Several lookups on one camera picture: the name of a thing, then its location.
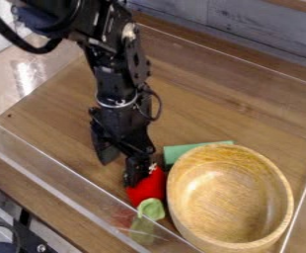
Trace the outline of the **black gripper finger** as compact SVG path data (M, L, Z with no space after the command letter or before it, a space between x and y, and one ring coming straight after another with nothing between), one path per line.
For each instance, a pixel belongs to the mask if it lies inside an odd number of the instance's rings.
M148 156L129 156L125 159L124 186L134 188L150 172L152 160Z
M112 143L109 137L96 127L90 129L90 140L100 163L102 165L109 164L118 157L120 150Z

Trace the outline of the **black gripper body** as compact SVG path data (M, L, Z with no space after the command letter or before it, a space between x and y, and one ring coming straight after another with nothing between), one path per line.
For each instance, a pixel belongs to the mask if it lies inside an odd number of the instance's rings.
M141 98L122 108L88 109L90 128L98 128L126 156L150 156L154 152L148 135L152 99Z

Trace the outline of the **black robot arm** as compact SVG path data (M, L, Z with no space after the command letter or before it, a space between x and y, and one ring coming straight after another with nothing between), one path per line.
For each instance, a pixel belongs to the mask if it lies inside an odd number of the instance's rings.
M148 176L154 152L148 136L153 91L150 62L140 29L118 0L6 0L11 13L37 34L82 49L96 79L97 105L88 110L90 139L102 164L125 156L124 184Z

